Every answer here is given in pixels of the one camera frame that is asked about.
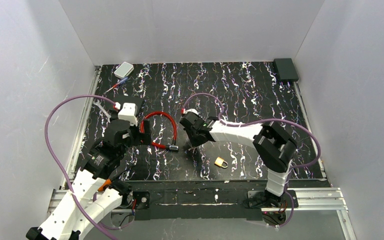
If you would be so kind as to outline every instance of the floor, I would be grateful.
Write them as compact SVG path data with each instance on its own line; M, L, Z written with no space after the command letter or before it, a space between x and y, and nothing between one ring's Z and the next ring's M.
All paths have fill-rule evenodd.
M248 123L264 118L282 118L306 127L303 111L293 85L276 81L271 62L214 62L214 63L154 63L135 64L126 84L106 94L118 78L113 72L118 65L101 67L95 94L113 99L116 95L141 97L145 104L140 114L165 111L178 123L184 101L194 93L217 96L226 108L226 120ZM197 97L189 104L206 119L220 110L213 99ZM88 147L105 132L106 117L92 105L83 136L78 163ZM152 138L168 144L173 136L170 122L160 116L151 120ZM315 151L310 138L300 129L285 126L298 143L294 164L310 162ZM265 180L267 169L257 152L248 146L227 142L208 142L190 149L185 131L177 126L178 153L139 146L132 148L121 161L120 169L134 167L121 176L122 180ZM223 169L214 165L217 157L228 163ZM297 179L321 179L318 164L299 169L291 176Z

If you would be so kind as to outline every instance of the black box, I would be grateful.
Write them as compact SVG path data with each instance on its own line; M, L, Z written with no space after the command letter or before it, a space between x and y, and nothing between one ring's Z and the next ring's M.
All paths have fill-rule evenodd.
M298 81L298 73L291 58L276 58L273 67L278 81L282 83Z

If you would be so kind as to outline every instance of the red wire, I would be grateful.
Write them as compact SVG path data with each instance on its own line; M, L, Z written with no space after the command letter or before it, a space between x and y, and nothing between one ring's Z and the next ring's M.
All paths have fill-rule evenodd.
M172 116L170 116L168 113L166 112L163 112L163 111L153 111L151 112L150 114L146 115L144 119L149 119L150 117L152 116L155 116L155 115L163 115L165 116L166 118L168 118L171 122L171 125L173 126L173 140L175 141L178 137L178 131L177 131L177 128L176 128L176 122L175 120L172 118ZM142 123L140 124L140 131L143 133L144 132L144 122L142 121ZM166 146L165 145L162 145L162 144L159 144L159 143L156 143L156 142L152 142L152 145L157 147L157 148L160 148L160 149L166 149Z

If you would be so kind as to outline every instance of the black marble table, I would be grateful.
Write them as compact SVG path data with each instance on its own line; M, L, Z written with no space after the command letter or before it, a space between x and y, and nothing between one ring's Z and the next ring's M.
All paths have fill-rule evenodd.
M225 120L248 123L264 118L284 118L306 126L303 112L293 85L276 81L271 62L211 62L211 63L154 63L135 64L128 81L118 89L104 92L118 78L113 74L118 65L101 68L95 94L113 99L116 95L145 99L140 118L153 111L169 113L176 121L181 118L185 100L194 93L210 93L217 96L226 109ZM109 103L102 103L109 109ZM220 111L214 99L199 96L193 99L190 108L198 110L206 119ZM162 116L151 120L152 138L161 144L171 143L173 128ZM78 163L84 159L88 148L102 137L107 118L99 108L92 105L83 136ZM285 129L298 143L293 163L308 163L315 157L310 137L289 125ZM237 143L207 142L195 149L187 144L186 132L177 126L178 153L156 149L153 146L134 147L128 151L118 171L134 165L122 176L122 180L265 180L267 168L255 149ZM223 169L214 165L217 157L228 163ZM292 178L322 178L318 164L299 169Z

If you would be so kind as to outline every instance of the wall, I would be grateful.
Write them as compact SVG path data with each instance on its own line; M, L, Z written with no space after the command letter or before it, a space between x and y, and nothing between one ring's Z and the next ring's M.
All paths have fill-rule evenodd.
M60 0L95 65L294 57L324 0Z
M52 108L89 92L94 66L57 0L0 0L0 240L24 239L46 217L62 174L44 140ZM85 102L49 128L67 165Z
M326 0L295 65L357 238L384 239L384 1Z

